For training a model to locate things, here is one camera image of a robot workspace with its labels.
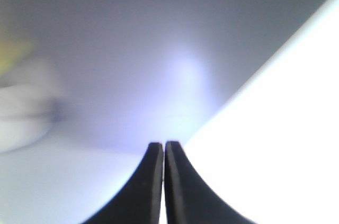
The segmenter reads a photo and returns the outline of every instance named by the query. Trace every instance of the white surface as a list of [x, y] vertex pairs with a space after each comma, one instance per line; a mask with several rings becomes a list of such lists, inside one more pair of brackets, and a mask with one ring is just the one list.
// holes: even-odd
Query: white surface
[[72, 145], [76, 136], [62, 127], [0, 155], [0, 223], [80, 223], [112, 198], [142, 158]]
[[328, 0], [185, 146], [257, 223], [339, 223], [338, 30]]

